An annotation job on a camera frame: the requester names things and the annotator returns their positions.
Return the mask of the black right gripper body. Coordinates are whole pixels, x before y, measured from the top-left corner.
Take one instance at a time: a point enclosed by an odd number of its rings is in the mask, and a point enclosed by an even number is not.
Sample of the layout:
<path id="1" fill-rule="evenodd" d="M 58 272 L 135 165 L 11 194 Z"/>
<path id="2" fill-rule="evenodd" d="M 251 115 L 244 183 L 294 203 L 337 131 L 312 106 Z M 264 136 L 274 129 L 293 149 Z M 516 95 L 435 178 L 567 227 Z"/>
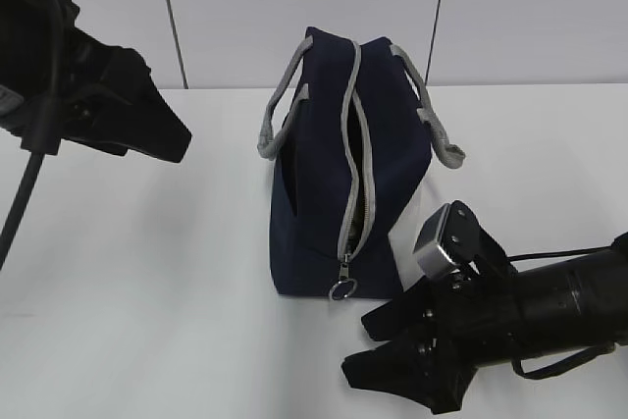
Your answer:
<path id="1" fill-rule="evenodd" d="M 518 362 L 516 275 L 503 248 L 480 228 L 472 262 L 437 281 L 423 277 L 432 284 L 435 317 L 419 328 L 452 341 L 460 358 L 476 367 Z"/>

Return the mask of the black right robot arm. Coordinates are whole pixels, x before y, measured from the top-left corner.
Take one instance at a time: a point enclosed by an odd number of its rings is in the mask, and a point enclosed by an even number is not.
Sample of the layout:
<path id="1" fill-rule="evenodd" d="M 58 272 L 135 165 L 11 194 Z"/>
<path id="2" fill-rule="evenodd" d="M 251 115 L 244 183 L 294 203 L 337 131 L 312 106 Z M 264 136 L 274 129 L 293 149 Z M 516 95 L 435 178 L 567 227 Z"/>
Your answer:
<path id="1" fill-rule="evenodd" d="M 458 411 L 481 367 L 557 377 L 627 342 L 627 236 L 582 257 L 512 274 L 422 278 L 362 318 L 378 347 L 341 364 L 359 390 Z"/>

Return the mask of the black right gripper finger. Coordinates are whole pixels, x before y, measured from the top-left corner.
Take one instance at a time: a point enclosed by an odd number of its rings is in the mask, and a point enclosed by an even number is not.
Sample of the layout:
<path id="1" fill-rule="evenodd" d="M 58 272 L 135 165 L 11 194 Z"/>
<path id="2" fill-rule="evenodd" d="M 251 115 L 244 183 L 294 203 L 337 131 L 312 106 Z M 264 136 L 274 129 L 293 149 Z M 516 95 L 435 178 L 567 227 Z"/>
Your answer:
<path id="1" fill-rule="evenodd" d="M 374 348 L 349 355 L 341 364 L 349 385 L 415 401 L 434 414 L 455 412 L 478 372 L 452 341 L 423 328 L 408 329 Z"/>
<path id="2" fill-rule="evenodd" d="M 399 296 L 363 315 L 361 324 L 371 340 L 385 341 L 434 317 L 432 284 L 428 279 L 420 279 Z"/>

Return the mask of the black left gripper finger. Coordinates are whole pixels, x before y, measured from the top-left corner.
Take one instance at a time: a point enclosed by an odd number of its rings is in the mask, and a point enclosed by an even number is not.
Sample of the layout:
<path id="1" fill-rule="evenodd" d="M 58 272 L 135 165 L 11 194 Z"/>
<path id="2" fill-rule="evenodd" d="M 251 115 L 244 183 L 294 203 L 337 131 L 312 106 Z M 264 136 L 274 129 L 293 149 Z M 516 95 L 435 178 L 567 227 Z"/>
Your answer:
<path id="1" fill-rule="evenodd" d="M 125 148 L 180 163 L 192 133 L 164 100 L 145 65 L 125 66 L 125 100 Z"/>

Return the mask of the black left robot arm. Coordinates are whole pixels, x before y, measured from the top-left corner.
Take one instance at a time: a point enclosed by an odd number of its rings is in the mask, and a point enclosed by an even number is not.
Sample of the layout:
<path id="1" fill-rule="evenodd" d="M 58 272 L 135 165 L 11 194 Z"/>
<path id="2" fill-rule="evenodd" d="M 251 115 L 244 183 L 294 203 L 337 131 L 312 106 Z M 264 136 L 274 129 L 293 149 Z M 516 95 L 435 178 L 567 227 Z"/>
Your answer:
<path id="1" fill-rule="evenodd" d="M 142 56 L 76 25 L 73 0 L 1 0 L 1 127 L 27 151 L 63 140 L 117 156 L 179 163 L 192 134 Z"/>

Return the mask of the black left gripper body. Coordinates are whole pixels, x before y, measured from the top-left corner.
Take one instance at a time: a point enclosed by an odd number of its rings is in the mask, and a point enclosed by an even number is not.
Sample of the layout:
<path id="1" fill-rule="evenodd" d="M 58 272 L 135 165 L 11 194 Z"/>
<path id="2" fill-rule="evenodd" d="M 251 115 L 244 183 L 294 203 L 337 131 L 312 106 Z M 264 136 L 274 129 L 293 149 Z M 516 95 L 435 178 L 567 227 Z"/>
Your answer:
<path id="1" fill-rule="evenodd" d="M 128 152 L 125 66 L 150 68 L 82 31 L 79 13 L 72 0 L 1 0 L 1 127 L 50 150 L 65 139 Z"/>

